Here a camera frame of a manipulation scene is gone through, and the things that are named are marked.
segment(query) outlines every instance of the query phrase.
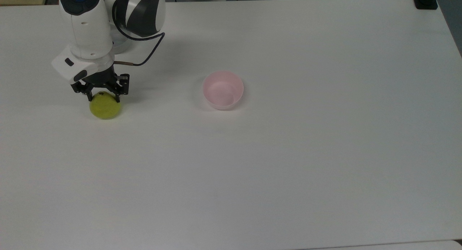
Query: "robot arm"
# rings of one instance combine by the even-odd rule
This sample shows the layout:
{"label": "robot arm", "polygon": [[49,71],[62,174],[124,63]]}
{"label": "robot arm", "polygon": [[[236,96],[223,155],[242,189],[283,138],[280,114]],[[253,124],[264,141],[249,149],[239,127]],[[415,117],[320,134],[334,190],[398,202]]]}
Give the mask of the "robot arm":
{"label": "robot arm", "polygon": [[117,76],[114,72],[110,23],[128,34],[145,39],[160,36],[161,40],[163,33],[153,35],[164,23],[165,0],[60,0],[59,7],[70,43],[52,61],[53,67],[74,92],[87,95],[89,101],[91,90],[98,87],[113,92],[119,102],[120,95],[128,94],[129,75]]}

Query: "pink bowl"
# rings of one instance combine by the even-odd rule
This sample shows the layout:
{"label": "pink bowl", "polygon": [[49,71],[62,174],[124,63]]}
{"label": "pink bowl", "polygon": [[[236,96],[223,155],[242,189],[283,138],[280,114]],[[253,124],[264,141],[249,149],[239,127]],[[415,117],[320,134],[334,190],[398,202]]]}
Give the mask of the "pink bowl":
{"label": "pink bowl", "polygon": [[215,71],[205,78],[202,90],[213,108],[228,110],[236,105],[244,94],[244,83],[231,71]]}

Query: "table surface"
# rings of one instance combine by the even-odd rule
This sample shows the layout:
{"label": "table surface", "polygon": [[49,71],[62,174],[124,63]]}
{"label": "table surface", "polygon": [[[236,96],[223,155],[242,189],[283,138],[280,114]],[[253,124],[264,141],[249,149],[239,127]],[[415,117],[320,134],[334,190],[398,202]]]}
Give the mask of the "table surface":
{"label": "table surface", "polygon": [[[462,59],[412,0],[168,3],[99,120],[57,6],[0,7],[2,250],[290,250],[462,237]],[[119,61],[142,61],[155,41]],[[209,107],[215,70],[241,103]]]}

